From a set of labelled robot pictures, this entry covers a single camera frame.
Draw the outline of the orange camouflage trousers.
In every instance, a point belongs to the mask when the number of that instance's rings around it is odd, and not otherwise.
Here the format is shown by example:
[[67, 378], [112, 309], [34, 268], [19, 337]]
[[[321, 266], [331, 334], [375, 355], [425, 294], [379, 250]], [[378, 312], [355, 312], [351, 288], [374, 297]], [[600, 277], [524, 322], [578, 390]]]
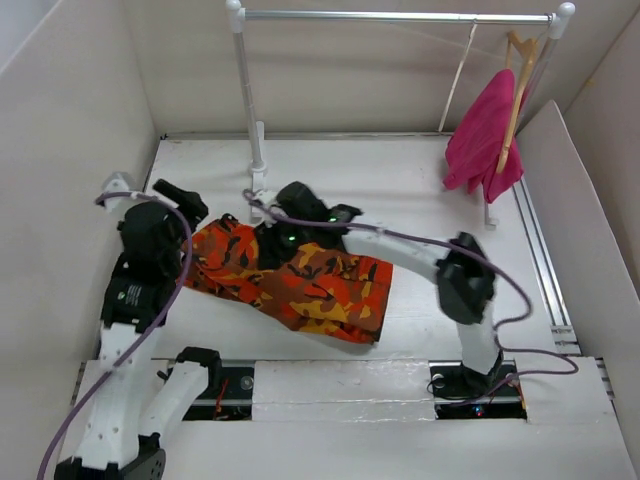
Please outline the orange camouflage trousers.
[[280, 268], [260, 270], [254, 228], [230, 214], [193, 234], [192, 243], [187, 287], [250, 305], [292, 331], [356, 344], [380, 340], [390, 263], [307, 243]]

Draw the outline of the white plastic hanger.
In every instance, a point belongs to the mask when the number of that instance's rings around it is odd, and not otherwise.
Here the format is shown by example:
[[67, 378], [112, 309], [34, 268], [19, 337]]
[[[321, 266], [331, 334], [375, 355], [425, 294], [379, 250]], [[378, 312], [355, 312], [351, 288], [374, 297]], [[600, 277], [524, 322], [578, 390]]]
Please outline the white plastic hanger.
[[449, 89], [449, 93], [448, 93], [448, 97], [446, 100], [446, 103], [444, 105], [441, 117], [440, 117], [440, 121], [438, 124], [438, 128], [437, 128], [437, 132], [438, 134], [443, 134], [444, 130], [445, 130], [445, 125], [446, 125], [446, 121], [449, 115], [449, 111], [453, 102], [453, 98], [455, 96], [455, 92], [463, 71], [463, 68], [465, 66], [466, 60], [468, 58], [469, 52], [471, 50], [472, 44], [474, 42], [475, 39], [475, 35], [476, 35], [476, 30], [477, 30], [477, 23], [473, 23], [470, 27], [470, 30], [468, 32], [468, 37], [467, 37], [467, 42], [465, 44], [463, 53], [461, 55], [461, 58], [459, 60], [456, 72], [454, 74], [450, 89]]

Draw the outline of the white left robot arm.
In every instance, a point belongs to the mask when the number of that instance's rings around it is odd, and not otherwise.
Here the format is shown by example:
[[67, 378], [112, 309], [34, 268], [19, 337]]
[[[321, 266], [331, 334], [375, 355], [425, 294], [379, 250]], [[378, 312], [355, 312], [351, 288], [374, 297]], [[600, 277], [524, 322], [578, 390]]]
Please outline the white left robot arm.
[[192, 191], [159, 180], [154, 194], [112, 174], [95, 203], [117, 216], [122, 251], [100, 314], [100, 377], [78, 399], [52, 440], [57, 445], [85, 405], [91, 407], [76, 450], [57, 479], [160, 479], [165, 447], [187, 410], [222, 387], [218, 352], [187, 347], [151, 396], [153, 356], [170, 307], [186, 283], [192, 235], [208, 208]]

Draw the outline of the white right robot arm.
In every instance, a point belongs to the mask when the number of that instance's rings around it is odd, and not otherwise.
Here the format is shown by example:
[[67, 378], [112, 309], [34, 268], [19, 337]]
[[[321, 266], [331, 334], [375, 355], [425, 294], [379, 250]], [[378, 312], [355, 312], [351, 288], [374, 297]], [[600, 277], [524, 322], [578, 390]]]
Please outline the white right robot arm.
[[486, 256], [472, 235], [463, 232], [442, 243], [444, 252], [438, 254], [434, 244], [357, 223], [363, 214], [360, 209], [346, 204], [329, 207], [301, 182], [277, 193], [246, 190], [243, 196], [263, 215], [255, 230], [260, 268], [279, 268], [302, 245], [315, 243], [409, 270], [435, 286], [440, 310], [456, 324], [462, 360], [457, 373], [442, 378], [440, 385], [471, 396], [497, 384], [503, 354], [491, 310], [496, 275], [486, 266]]

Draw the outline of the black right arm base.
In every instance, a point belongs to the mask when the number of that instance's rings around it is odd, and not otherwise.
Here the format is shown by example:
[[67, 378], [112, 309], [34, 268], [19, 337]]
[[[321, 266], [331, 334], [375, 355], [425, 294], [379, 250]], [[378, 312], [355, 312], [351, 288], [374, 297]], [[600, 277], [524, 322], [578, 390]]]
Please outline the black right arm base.
[[426, 388], [433, 397], [437, 420], [527, 419], [520, 387], [506, 381], [517, 372], [514, 361], [505, 361], [488, 386], [472, 386], [459, 361], [430, 362], [429, 370]]

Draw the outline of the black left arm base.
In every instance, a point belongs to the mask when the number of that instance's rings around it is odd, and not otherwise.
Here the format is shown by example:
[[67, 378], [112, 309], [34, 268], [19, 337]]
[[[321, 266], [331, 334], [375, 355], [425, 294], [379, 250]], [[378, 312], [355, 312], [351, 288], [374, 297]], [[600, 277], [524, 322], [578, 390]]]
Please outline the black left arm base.
[[184, 421], [248, 421], [252, 419], [254, 365], [223, 366], [219, 392], [201, 394], [187, 410]]

